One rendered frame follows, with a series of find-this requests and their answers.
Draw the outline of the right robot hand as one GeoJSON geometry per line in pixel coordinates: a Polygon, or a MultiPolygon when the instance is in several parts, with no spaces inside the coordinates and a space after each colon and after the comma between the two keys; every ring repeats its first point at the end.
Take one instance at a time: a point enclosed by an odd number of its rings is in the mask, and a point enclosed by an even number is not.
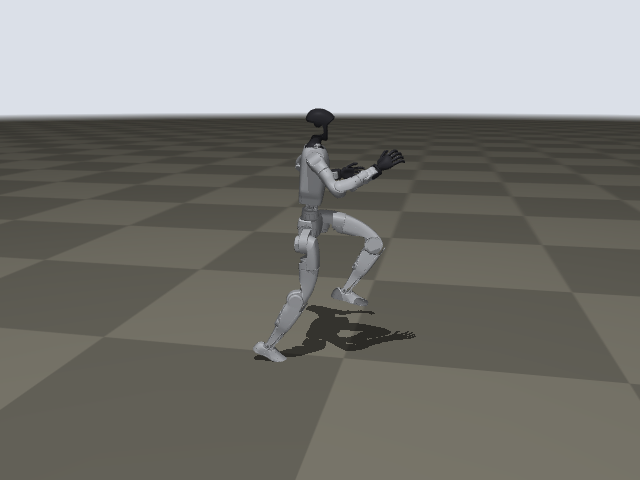
{"type": "MultiPolygon", "coordinates": [[[[387,155],[385,155],[386,153],[388,153],[388,150],[385,150],[381,156],[380,159],[378,159],[377,161],[377,165],[373,164],[371,167],[375,167],[378,171],[378,173],[376,173],[373,177],[372,180],[376,179],[378,176],[380,176],[382,174],[383,170],[388,170],[390,168],[392,168],[394,165],[397,165],[399,163],[405,163],[404,160],[398,160],[398,159],[404,159],[403,156],[397,156],[397,155],[402,155],[401,152],[398,152],[398,150],[392,150],[390,151],[387,155]],[[396,152],[396,153],[395,153],[396,152]],[[394,153],[394,154],[393,154],[394,153]],[[393,155],[392,155],[393,154],[393,155]],[[391,156],[390,156],[391,155],[391,156]],[[397,156],[397,157],[395,157],[397,156]],[[395,158],[394,158],[395,157],[395,158]],[[393,158],[393,159],[392,159],[393,158]],[[396,161],[398,160],[398,161],[396,161]],[[396,161],[396,162],[394,162],[396,161]],[[393,163],[394,162],[394,163],[393,163]]],[[[369,167],[370,168],[370,167],[369,167]]]]}

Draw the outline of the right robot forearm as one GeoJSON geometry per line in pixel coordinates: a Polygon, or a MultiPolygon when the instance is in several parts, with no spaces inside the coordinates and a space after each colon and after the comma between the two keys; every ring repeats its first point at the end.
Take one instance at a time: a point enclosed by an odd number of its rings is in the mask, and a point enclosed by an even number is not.
{"type": "Polygon", "coordinates": [[[369,183],[376,173],[378,173],[377,169],[375,167],[370,167],[367,170],[360,171],[359,174],[356,174],[353,177],[337,181],[334,187],[339,192],[344,192],[347,190],[353,192],[363,184],[369,183]]]}

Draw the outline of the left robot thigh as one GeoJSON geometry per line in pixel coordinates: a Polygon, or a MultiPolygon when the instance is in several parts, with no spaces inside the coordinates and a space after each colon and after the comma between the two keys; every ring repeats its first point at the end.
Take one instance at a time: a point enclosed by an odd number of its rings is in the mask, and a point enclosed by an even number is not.
{"type": "Polygon", "coordinates": [[[369,253],[375,254],[381,251],[383,242],[380,236],[362,221],[347,215],[346,213],[332,210],[318,210],[322,215],[323,226],[321,233],[328,231],[330,224],[333,230],[351,236],[365,238],[365,248],[369,253]]]}

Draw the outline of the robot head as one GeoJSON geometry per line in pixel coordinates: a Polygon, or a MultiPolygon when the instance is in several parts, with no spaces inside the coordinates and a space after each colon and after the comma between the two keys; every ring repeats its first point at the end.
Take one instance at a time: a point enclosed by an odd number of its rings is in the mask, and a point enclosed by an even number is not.
{"type": "MultiPolygon", "coordinates": [[[[314,147],[314,145],[316,144],[321,144],[322,140],[327,141],[328,140],[328,124],[330,124],[333,120],[334,120],[334,115],[325,109],[317,108],[317,109],[311,110],[306,116],[306,121],[314,123],[315,127],[323,126],[324,133],[321,135],[313,135],[311,137],[311,140],[306,144],[305,148],[314,147]]],[[[324,149],[322,145],[318,148],[324,149]]]]}

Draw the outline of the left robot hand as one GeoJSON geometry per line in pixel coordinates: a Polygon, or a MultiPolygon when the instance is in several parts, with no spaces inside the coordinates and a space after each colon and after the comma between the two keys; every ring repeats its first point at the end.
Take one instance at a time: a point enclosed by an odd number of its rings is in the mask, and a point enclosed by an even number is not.
{"type": "Polygon", "coordinates": [[[357,162],[354,162],[354,163],[349,164],[347,167],[344,167],[342,170],[340,170],[340,169],[331,169],[331,171],[332,172],[338,171],[339,178],[336,179],[336,180],[340,180],[341,178],[347,179],[349,177],[355,176],[356,174],[354,174],[354,173],[359,173],[360,172],[360,170],[356,170],[356,169],[363,169],[363,170],[365,169],[364,167],[353,167],[352,168],[352,166],[357,165],[357,164],[358,164],[357,162]]]}

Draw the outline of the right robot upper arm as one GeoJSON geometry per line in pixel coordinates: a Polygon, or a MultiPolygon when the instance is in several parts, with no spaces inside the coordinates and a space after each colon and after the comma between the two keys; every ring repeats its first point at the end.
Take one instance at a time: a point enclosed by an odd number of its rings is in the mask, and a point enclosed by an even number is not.
{"type": "Polygon", "coordinates": [[[306,157],[306,160],[310,169],[317,174],[334,197],[342,198],[346,195],[346,191],[339,192],[335,189],[334,185],[337,181],[335,181],[333,172],[330,170],[325,159],[320,153],[312,152],[306,157]]]}

